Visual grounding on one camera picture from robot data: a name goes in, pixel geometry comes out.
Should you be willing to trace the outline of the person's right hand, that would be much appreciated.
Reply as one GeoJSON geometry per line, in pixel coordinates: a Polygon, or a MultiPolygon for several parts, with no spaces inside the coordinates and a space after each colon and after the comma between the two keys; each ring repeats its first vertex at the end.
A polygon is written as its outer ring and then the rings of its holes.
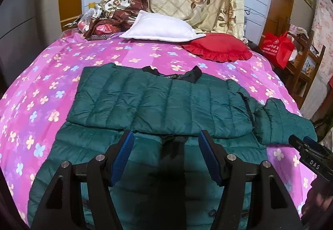
{"type": "Polygon", "coordinates": [[[332,202],[332,184],[317,177],[311,182],[311,189],[308,191],[307,199],[301,209],[302,216],[311,209],[321,208],[325,211],[332,202]]]}

